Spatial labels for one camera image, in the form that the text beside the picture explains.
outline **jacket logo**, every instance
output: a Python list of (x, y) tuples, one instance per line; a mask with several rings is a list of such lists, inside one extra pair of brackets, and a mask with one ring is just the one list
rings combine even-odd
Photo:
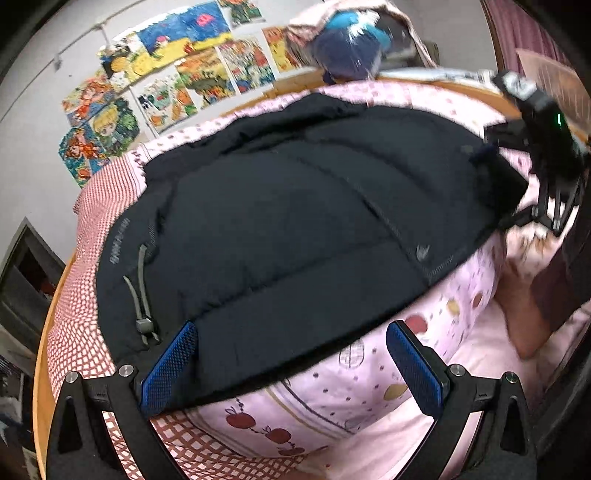
[(125, 236), (125, 231), (127, 227), (131, 223), (131, 220), (128, 218), (124, 218), (119, 228), (117, 229), (117, 234), (115, 235), (115, 239), (113, 240), (113, 247), (111, 248), (111, 255), (109, 257), (109, 261), (115, 265), (119, 263), (119, 254), (121, 253), (121, 242), (123, 241), (123, 237)]
[(423, 260), (425, 260), (427, 258), (430, 248), (431, 248), (431, 245), (427, 245), (426, 247), (419, 245), (417, 247), (417, 260), (419, 260), (419, 262), (422, 262)]

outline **red apple pattern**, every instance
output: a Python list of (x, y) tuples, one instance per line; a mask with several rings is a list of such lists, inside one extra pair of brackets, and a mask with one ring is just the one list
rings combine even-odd
[(286, 447), (277, 449), (277, 453), (279, 453), (281, 456), (301, 455), (306, 451), (302, 447), (298, 447), (295, 443), (290, 441), (291, 433), (286, 429), (272, 429), (269, 427), (269, 425), (267, 425), (262, 429), (261, 432), (255, 430), (254, 427), (256, 426), (256, 420), (248, 413), (244, 412), (244, 403), (242, 403), (239, 398), (236, 398), (236, 404), (238, 405), (238, 410), (234, 406), (225, 409), (226, 413), (228, 414), (226, 416), (226, 422), (228, 425), (230, 425), (230, 427), (234, 427), (235, 429), (239, 430), (250, 430), (253, 433), (264, 435), (265, 438), (278, 445), (287, 444)]
[(428, 328), (427, 321), (422, 315), (419, 314), (407, 317), (407, 319), (404, 320), (404, 323), (407, 324), (408, 328), (410, 328), (412, 333), (414, 333), (415, 335), (419, 333), (425, 333)]

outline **colorful drawing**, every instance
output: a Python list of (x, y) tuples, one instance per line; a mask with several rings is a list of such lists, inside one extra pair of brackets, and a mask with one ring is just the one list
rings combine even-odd
[(215, 48), (200, 51), (175, 65), (185, 86), (203, 96), (204, 105), (236, 95)]
[(110, 157), (123, 155), (139, 143), (138, 119), (121, 97), (94, 116), (90, 127)]
[(230, 27), (216, 2), (195, 5), (178, 15), (187, 28), (193, 50), (214, 47), (232, 39)]
[(219, 49), (241, 93), (275, 81), (269, 61), (256, 38), (230, 41)]
[(154, 59), (135, 32), (121, 34), (102, 47), (98, 55), (116, 92), (154, 70)]
[(159, 15), (134, 28), (152, 56), (154, 67), (164, 67), (193, 52), (189, 29), (177, 13)]
[(72, 128), (61, 140), (60, 156), (80, 185), (109, 163), (109, 157), (90, 125)]
[(269, 44), (277, 69), (281, 73), (289, 72), (290, 70), (301, 67), (294, 56), (287, 50), (284, 35), (285, 31), (282, 28), (263, 28), (262, 32), (265, 35), (265, 40)]
[(73, 127), (85, 123), (115, 99), (115, 90), (101, 68), (69, 94), (61, 105)]
[(230, 9), (233, 27), (265, 21), (262, 17), (261, 10), (255, 5), (253, 0), (219, 0), (219, 3), (222, 7)]
[(178, 74), (149, 84), (138, 100), (144, 116), (157, 132), (197, 113), (197, 107)]

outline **cartoon girl drawing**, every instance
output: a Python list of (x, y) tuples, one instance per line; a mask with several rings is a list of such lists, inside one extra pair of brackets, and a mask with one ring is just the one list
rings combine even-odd
[(77, 121), (84, 121), (91, 116), (91, 107), (93, 105), (103, 105), (109, 99), (105, 98), (105, 94), (112, 90), (110, 85), (98, 82), (96, 80), (90, 81), (80, 92), (80, 102), (74, 112), (74, 118)]
[(80, 186), (109, 162), (102, 147), (86, 138), (84, 128), (77, 128), (63, 148), (66, 166)]

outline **curtain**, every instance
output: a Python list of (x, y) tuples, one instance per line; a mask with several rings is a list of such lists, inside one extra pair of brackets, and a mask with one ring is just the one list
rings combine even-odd
[(524, 73), (516, 48), (531, 50), (570, 66), (545, 28), (512, 0), (484, 0), (484, 4), (496, 29), (506, 69)]

